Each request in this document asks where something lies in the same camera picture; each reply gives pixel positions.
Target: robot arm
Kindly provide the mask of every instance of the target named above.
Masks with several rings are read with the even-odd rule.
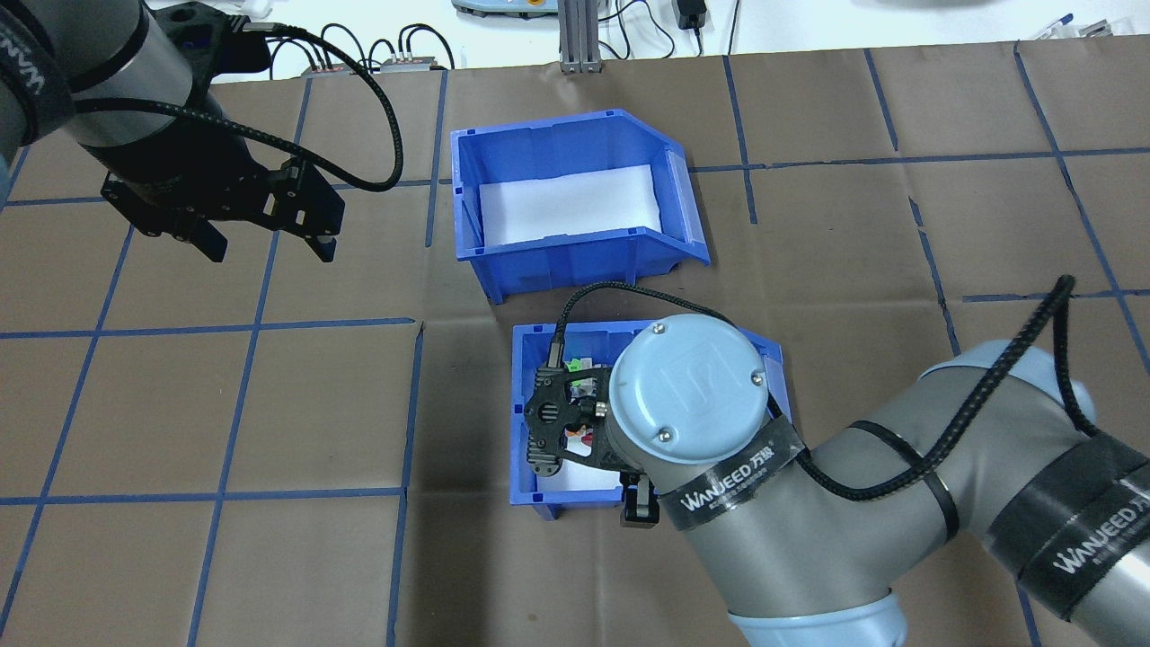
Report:
[[[930,456],[956,411],[1003,370],[999,356],[1015,352],[941,463],[876,490]],[[610,402],[598,411],[595,440],[608,446],[598,456],[622,460],[662,493],[662,515],[751,645],[902,645],[906,621],[889,585],[959,530],[1099,644],[1150,645],[1150,463],[1088,422],[1076,429],[1067,411],[1089,419],[1092,403],[1068,377],[1059,385],[1049,355],[983,345],[813,453],[769,407],[762,371],[728,323],[683,314],[641,333],[596,394]],[[536,441],[551,439],[549,421],[569,424],[561,393],[538,388],[528,403]]]
[[[321,260],[332,260],[344,201],[317,167],[384,191],[401,171],[401,141],[390,102],[354,61],[348,67],[371,86],[391,124],[396,168],[385,182],[356,183],[309,151],[228,121],[208,92],[212,79],[267,69],[266,38],[288,32],[329,46],[199,2],[155,13],[140,0],[0,2],[0,198],[16,147],[63,126],[108,168],[105,199],[146,236],[170,233],[221,261],[228,240],[212,222],[245,219],[299,236]],[[252,159],[244,137],[294,156],[269,170]]]

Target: white foam insert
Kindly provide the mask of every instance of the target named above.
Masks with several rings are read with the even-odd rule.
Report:
[[[564,467],[559,470],[558,475],[540,477],[538,484],[539,492],[615,490],[619,487],[619,472],[596,470],[595,468],[564,461]]]
[[[480,185],[483,244],[646,226],[662,231],[651,165]]]

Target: black cable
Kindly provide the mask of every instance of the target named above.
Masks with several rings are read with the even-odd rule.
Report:
[[[666,54],[664,54],[662,56],[659,56],[659,57],[660,59],[669,59],[670,56],[673,56],[675,54],[675,38],[672,37],[669,33],[667,33],[667,30],[662,29],[662,25],[659,24],[659,21],[657,21],[654,18],[654,11],[651,9],[651,3],[647,2],[647,0],[631,0],[630,2],[623,5],[623,7],[621,9],[618,9],[614,14],[611,14],[608,16],[599,18],[599,22],[605,23],[605,22],[607,22],[607,21],[610,21],[612,18],[619,18],[620,30],[624,30],[626,28],[623,28],[623,18],[622,18],[623,11],[626,11],[627,9],[630,9],[631,6],[634,6],[634,5],[643,5],[644,7],[646,7],[646,9],[647,9],[647,16],[651,17],[651,24],[653,24],[654,28],[657,30],[659,30],[660,33],[662,33],[664,36],[666,36],[667,40],[670,43],[670,52],[667,52]],[[627,32],[626,31],[623,31],[623,40],[627,41],[627,55],[630,56],[631,44],[630,44],[630,40],[627,40]]]
[[[386,45],[388,46],[388,51],[391,52],[391,57],[392,59],[396,57],[396,46],[392,45],[391,41],[388,40],[386,38],[379,38],[378,40],[376,40],[375,43],[371,44],[370,48],[368,48],[368,51],[367,51],[367,60],[369,60],[369,61],[374,61],[375,60],[375,48],[378,47],[379,45]]]
[[[743,6],[743,0],[735,0],[735,13],[730,17],[730,38],[727,40],[727,55],[735,49],[735,28],[738,26],[738,8]]]
[[[675,39],[674,39],[674,37],[672,37],[669,33],[667,33],[666,29],[662,29],[662,25],[659,24],[659,21],[654,20],[654,11],[651,9],[651,3],[647,2],[647,0],[642,0],[642,1],[643,1],[643,6],[647,8],[647,15],[651,16],[651,24],[653,24],[656,29],[658,29],[659,31],[661,31],[662,34],[667,37],[667,40],[670,41],[670,52],[667,52],[666,54],[664,54],[664,55],[661,55],[659,57],[660,59],[669,59],[669,57],[672,57],[675,54]]]
[[[307,56],[307,66],[308,66],[308,68],[310,68],[312,71],[316,70],[315,59],[312,57],[312,53],[302,44],[297,43],[294,40],[289,40],[286,38],[282,39],[282,40],[274,40],[273,43],[275,43],[276,46],[275,46],[274,49],[271,49],[271,61],[268,64],[268,80],[274,80],[275,79],[276,54],[279,53],[279,48],[283,47],[284,45],[294,45],[294,46],[299,47],[300,51],[304,52],[304,55]]]
[[[404,34],[407,33],[408,29],[419,26],[421,24],[423,24],[423,23],[405,24],[404,26],[399,28],[399,34],[396,36],[396,46],[399,47],[399,53],[400,54],[402,54],[405,52],[405,49],[404,49]]]
[[[252,29],[248,31],[262,31],[264,29],[267,28],[262,28],[259,30]],[[343,49],[339,49],[331,43],[328,43],[327,40],[323,40],[322,38],[319,38],[306,30],[296,26],[275,24],[271,25],[268,36],[273,37],[284,36],[292,39],[314,43],[323,47],[325,51],[329,51],[331,54],[335,54],[339,60],[346,63],[348,68],[351,68],[351,70],[355,72],[356,76],[362,78],[368,84],[368,87],[371,90],[371,93],[376,95],[376,98],[379,100],[379,105],[383,106],[383,111],[388,120],[388,126],[391,130],[392,141],[396,151],[396,163],[394,167],[391,169],[391,175],[386,179],[384,179],[383,182],[371,182],[368,179],[363,179],[356,175],[352,175],[350,171],[337,165],[335,162],[328,160],[327,157],[320,155],[319,153],[314,153],[300,146],[299,144],[294,144],[286,139],[276,137],[275,134],[263,132],[262,130],[258,130],[255,128],[251,128],[241,123],[236,123],[228,118],[218,117],[213,114],[202,113],[200,110],[194,110],[174,103],[164,103],[162,101],[151,101],[146,99],[129,99],[129,98],[84,99],[80,101],[76,101],[76,113],[79,114],[79,113],[94,113],[105,110],[126,110],[126,111],[162,114],[168,116],[199,121],[201,123],[206,123],[208,125],[214,125],[216,128],[235,132],[240,137],[251,139],[253,141],[259,141],[267,146],[271,146],[273,148],[278,148],[281,151],[284,151],[285,153],[305,159],[314,163],[315,165],[331,172],[336,177],[343,179],[344,182],[351,184],[356,188],[371,192],[383,192],[394,186],[399,182],[399,177],[404,171],[404,143],[399,133],[399,122],[396,120],[396,110],[392,107],[391,101],[388,99],[388,95],[383,92],[383,88],[381,88],[379,84],[376,83],[374,78],[371,78],[370,72],[368,72],[366,69],[363,69],[362,66],[352,60],[352,57]]]
[[[636,5],[638,2],[646,3],[646,0],[631,0],[627,5],[623,5],[622,9],[616,9],[614,14],[611,14],[610,16],[599,18],[599,22],[605,23],[605,22],[610,21],[611,18],[618,18],[619,16],[623,15],[623,11],[626,11],[627,9],[630,9],[631,5]]]
[[[559,359],[557,360],[557,362],[562,360],[564,345],[565,345],[564,339],[567,336],[567,319],[570,317],[572,309],[575,307],[575,303],[577,303],[580,300],[583,299],[583,296],[590,294],[591,292],[603,288],[623,290],[627,292],[635,292],[636,294],[643,294],[645,296],[662,299],[667,302],[677,305],[682,308],[692,309],[700,314],[706,314],[707,316],[714,316],[720,321],[730,323],[731,326],[735,325],[735,323],[733,323],[730,318],[723,316],[722,313],[715,309],[711,309],[710,307],[706,307],[704,305],[691,302],[684,298],[680,298],[674,294],[668,294],[666,292],[660,292],[658,290],[652,290],[650,287],[641,287],[638,285],[631,285],[630,283],[623,283],[622,280],[600,280],[598,283],[591,283],[590,285],[580,287],[574,294],[572,294],[572,298],[567,300],[567,305],[564,306],[562,314],[560,314],[559,319],[555,321],[555,333],[551,338],[551,352],[549,362],[551,359]]]
[[[619,5],[620,5],[620,0],[615,0],[615,11],[616,11],[616,15],[618,15],[619,32],[623,36],[623,45],[627,46],[627,53],[623,54],[622,56],[620,56],[619,52],[615,51],[614,46],[612,46],[611,43],[607,43],[606,40],[600,40],[599,44],[603,45],[604,47],[606,47],[607,51],[611,52],[612,55],[615,56],[615,59],[623,60],[623,59],[630,59],[631,57],[631,39],[627,36],[627,25],[623,22],[622,14],[619,13],[619,11],[621,11],[621,9],[619,8]]]
[[[610,44],[607,44],[606,41],[604,41],[604,40],[600,40],[600,41],[599,41],[599,46],[600,46],[600,47],[605,47],[605,48],[606,48],[606,49],[607,49],[608,52],[611,52],[611,55],[612,55],[612,56],[614,56],[614,57],[616,57],[616,59],[619,59],[619,60],[623,60],[623,56],[620,56],[620,55],[619,55],[619,52],[615,52],[615,48],[614,48],[614,47],[612,47],[612,46],[611,46]]]
[[[347,29],[346,26],[344,26],[344,25],[342,25],[339,23],[328,23],[328,24],[323,25],[323,29],[320,30],[320,39],[322,40],[322,39],[327,38],[328,30],[332,29],[332,28],[342,29],[342,30],[344,30],[347,33],[347,36],[352,37],[352,43],[355,44],[355,49],[358,49],[359,53],[360,53],[360,57],[356,59],[358,61],[362,61],[363,59],[367,57],[367,55],[365,55],[365,53],[363,53],[363,45],[360,44],[359,38],[355,38],[355,34],[352,33],[352,30]],[[330,69],[331,68],[331,53],[330,52],[328,52],[327,61],[328,61],[328,68]]]
[[[1074,429],[1088,437],[1102,433],[1079,406],[1078,396],[1074,395],[1074,386],[1071,384],[1070,367],[1070,300],[1055,311],[1055,379],[1058,382],[1058,394],[1063,396],[1063,409]]]
[[[811,457],[811,452],[804,449],[798,459],[798,464],[803,470],[813,479],[816,484],[822,486],[823,490],[841,496],[850,501],[873,501],[875,499],[882,499],[883,496],[889,496],[899,492],[906,487],[910,487],[921,480],[926,475],[933,472],[943,461],[950,456],[950,453],[961,440],[963,434],[969,428],[974,417],[977,416],[982,406],[986,405],[987,400],[995,392],[996,388],[1006,379],[1010,375],[1011,369],[1018,361],[1022,357],[1028,348],[1034,346],[1034,341],[1038,339],[1042,330],[1045,329],[1046,323],[1053,316],[1056,318],[1056,331],[1055,331],[1055,372],[1059,378],[1059,390],[1065,391],[1063,394],[1063,401],[1067,409],[1067,414],[1072,417],[1081,416],[1081,410],[1078,408],[1078,401],[1074,400],[1073,393],[1070,391],[1070,369],[1066,363],[1066,321],[1058,323],[1057,319],[1066,316],[1067,305],[1071,296],[1071,291],[1074,288],[1074,277],[1071,275],[1063,275],[1058,278],[1055,284],[1053,290],[1042,300],[1030,317],[1027,319],[1026,325],[1019,331],[1018,336],[1006,346],[998,360],[990,367],[990,369],[979,379],[979,383],[971,391],[969,395],[958,408],[958,411],[951,418],[950,424],[943,431],[938,440],[935,441],[934,446],[930,448],[921,461],[914,463],[906,471],[887,479],[885,482],[864,488],[854,488],[845,486],[834,478],[828,476],[818,465],[814,464]],[[1084,416],[1081,416],[1082,421],[1086,421]],[[1096,430],[1092,425],[1088,429]]]
[[[444,38],[443,34],[436,31],[436,29],[431,25],[417,23],[411,31],[407,32],[407,41],[406,41],[407,53],[408,54],[412,53],[412,37],[421,31],[429,31],[434,33],[436,38],[439,39],[439,43],[443,45],[443,48],[447,52],[447,62],[448,64],[451,64],[451,69],[455,69],[455,55],[451,52],[451,45],[447,45],[447,39]]]
[[[620,5],[622,5],[622,0],[615,0],[615,10],[616,11],[621,11],[622,10],[620,8]],[[623,57],[624,59],[630,59],[631,57],[631,39],[627,36],[627,23],[623,21],[623,16],[622,15],[619,16],[619,21],[618,22],[619,22],[619,33],[622,34],[622,37],[623,37],[623,45],[627,46],[627,53],[623,54]]]

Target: cable connector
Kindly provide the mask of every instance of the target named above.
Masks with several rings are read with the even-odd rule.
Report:
[[[244,31],[266,33],[268,36],[279,36],[286,28],[288,25],[283,23],[247,23],[244,25]]]
[[[698,31],[707,24],[706,0],[675,0],[675,22],[684,31]]]

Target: table surface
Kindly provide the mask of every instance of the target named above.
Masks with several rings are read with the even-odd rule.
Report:
[[[153,7],[179,0],[148,0]],[[608,15],[600,0],[599,15]],[[212,2],[223,10],[235,10],[238,0]],[[455,51],[460,67],[486,68],[542,64],[558,60],[559,23],[554,17],[523,21],[516,17],[476,17],[457,11],[450,0],[275,0],[269,21],[294,24],[319,33],[330,22],[352,28],[365,47],[376,38],[394,40],[399,28],[428,23],[444,33]],[[710,0],[707,23],[702,29],[705,54],[727,54],[734,0]],[[675,29],[670,0],[652,0],[656,20],[675,40],[676,57],[693,56],[695,36]],[[990,43],[1033,38],[1045,25],[1074,15],[1073,24],[1084,26],[1101,20],[1121,21],[1130,33],[1150,33],[1150,3],[1142,0],[1088,0],[1055,2],[1046,0],[743,0],[738,29],[733,44],[735,54],[759,52],[800,52],[852,47],[894,47],[952,43]],[[659,57],[667,53],[664,36],[651,26],[642,6],[624,14],[635,56]],[[601,38],[621,49],[622,38],[615,21],[605,23]],[[331,40],[345,51],[351,39],[339,31]],[[446,66],[446,57],[431,34],[413,43],[416,53],[435,55]],[[604,51],[604,59],[611,55]],[[294,47],[284,47],[277,56],[276,78],[296,76],[306,60]],[[266,75],[236,76],[233,79],[266,78]]]
[[[340,191],[329,264],[248,224],[221,226],[218,264],[133,233],[100,165],[49,136],[0,214],[0,645],[742,644],[669,525],[507,504],[511,328],[573,288],[493,306],[455,261],[459,128],[620,107],[680,140],[714,262],[642,284],[779,342],[812,445],[1012,336],[1072,272],[1073,373],[1150,452],[1148,55],[1124,37],[391,75],[404,183]],[[214,93],[391,167],[353,78]],[[669,311],[597,293],[576,318]],[[894,588],[912,646],[1030,644],[968,536]],[[1034,616],[1043,645],[1086,644]]]

